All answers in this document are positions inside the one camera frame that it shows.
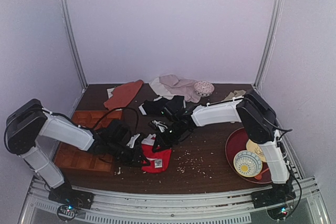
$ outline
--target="brown wooden organizer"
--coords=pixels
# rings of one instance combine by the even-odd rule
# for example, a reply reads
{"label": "brown wooden organizer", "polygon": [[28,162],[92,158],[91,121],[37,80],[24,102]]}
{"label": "brown wooden organizer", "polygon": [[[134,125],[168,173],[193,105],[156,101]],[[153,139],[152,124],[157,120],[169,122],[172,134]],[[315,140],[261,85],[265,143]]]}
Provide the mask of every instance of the brown wooden organizer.
{"label": "brown wooden organizer", "polygon": [[[72,120],[77,124],[93,127],[105,113],[107,111],[76,111]],[[108,126],[114,119],[122,119],[122,111],[113,111],[107,115],[97,129]],[[112,156],[95,156],[65,143],[60,144],[54,163],[66,175],[112,176],[114,173]]]}

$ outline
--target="pink bowl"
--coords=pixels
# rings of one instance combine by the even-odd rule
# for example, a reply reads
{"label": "pink bowl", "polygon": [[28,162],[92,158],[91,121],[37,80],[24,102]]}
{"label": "pink bowl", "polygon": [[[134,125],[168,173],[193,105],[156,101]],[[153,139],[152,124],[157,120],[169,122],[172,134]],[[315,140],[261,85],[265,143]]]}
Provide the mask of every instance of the pink bowl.
{"label": "pink bowl", "polygon": [[195,92],[201,97],[208,97],[214,92],[215,87],[207,81],[198,81],[194,85]]}

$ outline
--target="white wall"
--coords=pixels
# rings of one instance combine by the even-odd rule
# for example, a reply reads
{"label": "white wall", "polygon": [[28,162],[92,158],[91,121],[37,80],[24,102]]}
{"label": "white wall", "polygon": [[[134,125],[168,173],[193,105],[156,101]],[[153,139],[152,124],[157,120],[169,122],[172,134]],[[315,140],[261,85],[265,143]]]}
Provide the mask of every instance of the white wall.
{"label": "white wall", "polygon": [[[5,120],[31,98],[69,113],[81,86],[58,0],[0,0],[0,135]],[[50,144],[45,151],[50,152]],[[15,224],[32,173],[0,145],[0,219]]]}
{"label": "white wall", "polygon": [[336,0],[285,0],[261,92],[336,221]]}
{"label": "white wall", "polygon": [[89,83],[253,83],[274,0],[68,0]]}

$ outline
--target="red spoon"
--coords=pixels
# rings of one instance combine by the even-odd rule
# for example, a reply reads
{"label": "red spoon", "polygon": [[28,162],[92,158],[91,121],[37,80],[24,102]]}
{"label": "red spoon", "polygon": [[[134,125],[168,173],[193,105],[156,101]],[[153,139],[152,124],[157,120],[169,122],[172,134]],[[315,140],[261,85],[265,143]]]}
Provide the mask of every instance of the red spoon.
{"label": "red spoon", "polygon": [[265,173],[265,172],[267,172],[268,170],[269,170],[269,168],[263,170],[261,173],[259,173],[258,175],[254,176],[254,178],[256,180],[261,180],[262,179],[262,174]]}

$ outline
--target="wooden tray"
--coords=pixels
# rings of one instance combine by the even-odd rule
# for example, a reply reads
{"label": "wooden tray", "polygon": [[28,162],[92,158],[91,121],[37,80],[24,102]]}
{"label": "wooden tray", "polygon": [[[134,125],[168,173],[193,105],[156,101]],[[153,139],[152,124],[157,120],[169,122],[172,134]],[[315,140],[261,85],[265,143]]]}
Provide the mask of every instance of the wooden tray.
{"label": "wooden tray", "polygon": [[[237,173],[236,169],[234,168],[233,160],[236,156],[236,154],[240,151],[246,150],[246,144],[248,141],[248,136],[244,128],[237,129],[234,131],[229,138],[226,141],[225,145],[225,154],[226,159],[229,162],[229,165],[231,168]],[[267,163],[262,163],[262,170],[264,171],[268,168]],[[255,183],[255,184],[270,184],[272,183],[271,180],[271,172],[268,170],[263,173],[263,176],[261,180],[257,180],[254,177],[248,178],[240,175],[237,173],[241,178],[244,180],[247,180],[249,182]]]}
{"label": "wooden tray", "polygon": [[[76,111],[72,120],[77,124],[93,127],[105,113],[107,111]],[[122,119],[122,111],[114,111],[107,115],[96,129],[108,126],[114,119]],[[81,151],[72,145],[61,143],[54,163],[66,175],[112,176],[114,173],[113,157],[105,155],[103,160],[106,162],[99,160],[100,157]]]}

